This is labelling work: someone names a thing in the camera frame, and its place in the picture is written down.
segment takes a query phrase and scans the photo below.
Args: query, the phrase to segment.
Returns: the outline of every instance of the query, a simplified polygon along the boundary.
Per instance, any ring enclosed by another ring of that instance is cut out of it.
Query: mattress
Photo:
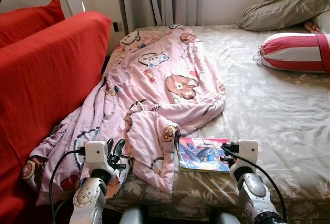
[[[257,164],[282,192],[290,223],[329,223],[329,76],[262,66],[258,47],[274,31],[256,33],[227,25],[192,29],[204,42],[208,59],[216,63],[227,99],[223,114],[189,137],[257,141]],[[147,204],[151,216],[192,220],[207,220],[215,207],[241,215],[236,183],[229,174],[179,171],[177,153],[175,163],[172,195],[131,173],[106,207],[123,211]],[[274,188],[257,174],[281,212]]]

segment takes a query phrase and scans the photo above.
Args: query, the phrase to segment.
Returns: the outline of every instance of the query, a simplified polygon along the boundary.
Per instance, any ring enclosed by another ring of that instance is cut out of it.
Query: comic book
[[[229,172],[228,163],[220,161],[224,151],[222,143],[229,139],[216,138],[180,138],[180,171]]]

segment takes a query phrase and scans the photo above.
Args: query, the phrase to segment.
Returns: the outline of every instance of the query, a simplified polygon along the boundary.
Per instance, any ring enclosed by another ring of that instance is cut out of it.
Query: wrinkled fabric
[[[224,108],[224,87],[214,69],[204,57],[202,42],[185,26],[173,25],[164,32],[135,31],[123,38],[110,57],[104,80],[81,108],[62,121],[58,135],[48,137],[31,153],[30,157],[47,159],[41,166],[41,184],[31,184],[40,190],[38,203],[48,202],[49,179],[65,151],[111,138],[126,140],[120,159],[126,169],[115,171],[117,180],[108,186],[107,197],[118,191],[131,167],[139,178],[171,193],[174,141]],[[88,176],[84,158],[69,155],[55,176],[55,200],[68,196]]]

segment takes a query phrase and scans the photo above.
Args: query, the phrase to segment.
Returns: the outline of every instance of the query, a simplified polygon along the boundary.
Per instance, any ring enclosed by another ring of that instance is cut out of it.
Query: red cushion
[[[0,223],[34,201],[21,169],[99,82],[109,31],[109,18],[83,12],[0,49]]]
[[[278,33],[262,44],[259,53],[270,68],[328,73],[329,40],[326,34]]]
[[[0,14],[0,48],[64,20],[60,0]]]

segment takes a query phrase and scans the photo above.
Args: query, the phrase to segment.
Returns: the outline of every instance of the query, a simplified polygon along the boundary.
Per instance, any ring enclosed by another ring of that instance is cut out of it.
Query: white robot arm
[[[226,152],[245,158],[252,163],[258,159],[258,143],[252,140],[238,140],[235,144],[224,144],[225,156],[223,161],[229,162],[230,175],[237,182],[239,189],[239,205],[244,209],[244,216],[248,224],[281,224],[285,223],[275,206],[270,201],[270,192],[255,174],[256,168],[251,164],[235,159]],[[218,213],[216,224],[239,223],[233,222],[234,217],[228,213]]]
[[[108,144],[104,141],[86,143],[86,163],[90,177],[73,197],[74,210],[70,224],[102,224],[107,186],[115,179],[116,169],[126,168],[126,165],[117,164],[124,144],[124,139],[118,141],[111,155],[108,151],[111,151],[113,146],[112,139]]]

